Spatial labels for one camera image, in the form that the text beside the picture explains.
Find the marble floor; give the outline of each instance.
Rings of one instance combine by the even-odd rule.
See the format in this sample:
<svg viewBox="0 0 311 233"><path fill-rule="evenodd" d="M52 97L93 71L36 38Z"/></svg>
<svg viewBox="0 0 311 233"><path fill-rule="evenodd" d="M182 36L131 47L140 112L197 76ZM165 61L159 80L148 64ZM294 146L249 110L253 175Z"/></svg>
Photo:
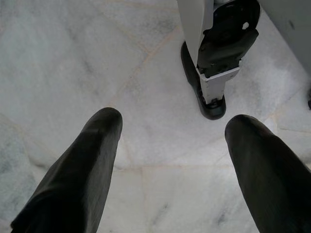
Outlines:
<svg viewBox="0 0 311 233"><path fill-rule="evenodd" d="M256 233L225 139L263 121L311 163L310 78L262 12L226 85L227 113L199 112L180 61L175 0L0 2L0 232L97 110L124 120L99 233Z"/></svg>

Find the metal bracket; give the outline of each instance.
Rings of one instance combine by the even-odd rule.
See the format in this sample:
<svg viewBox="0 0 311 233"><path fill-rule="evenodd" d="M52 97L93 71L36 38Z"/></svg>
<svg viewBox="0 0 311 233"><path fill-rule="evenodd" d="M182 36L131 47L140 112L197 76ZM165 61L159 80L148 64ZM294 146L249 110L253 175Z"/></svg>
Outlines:
<svg viewBox="0 0 311 233"><path fill-rule="evenodd" d="M237 67L208 78L205 74L199 74L202 94L206 104L211 103L215 99L221 100L224 96L225 82L233 79L239 71L240 67Z"/></svg>

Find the black plastic part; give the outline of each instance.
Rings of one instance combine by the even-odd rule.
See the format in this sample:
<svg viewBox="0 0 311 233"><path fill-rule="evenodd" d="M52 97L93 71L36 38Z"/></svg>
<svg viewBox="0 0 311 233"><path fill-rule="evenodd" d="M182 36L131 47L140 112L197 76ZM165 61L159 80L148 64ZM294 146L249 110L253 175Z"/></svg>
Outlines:
<svg viewBox="0 0 311 233"><path fill-rule="evenodd" d="M181 47L181 60L184 66L187 80L192 86L198 99L201 113L210 120L217 120L222 118L226 112L225 97L223 96L221 100L216 100L211 104L205 104L204 98L202 96L200 77L192 62L187 44L185 42Z"/></svg>

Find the black rubber foot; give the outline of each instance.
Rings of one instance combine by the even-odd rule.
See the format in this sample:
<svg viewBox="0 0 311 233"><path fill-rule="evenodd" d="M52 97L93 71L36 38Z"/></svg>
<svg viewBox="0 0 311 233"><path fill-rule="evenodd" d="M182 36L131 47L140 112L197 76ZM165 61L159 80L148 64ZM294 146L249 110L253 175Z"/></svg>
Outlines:
<svg viewBox="0 0 311 233"><path fill-rule="evenodd" d="M184 66L187 80L196 94L203 116L210 120L217 120L222 118L225 115L226 111L225 97L223 96L221 100L215 103L205 104L202 96L200 77L195 69L185 42L181 47L181 60Z"/></svg>

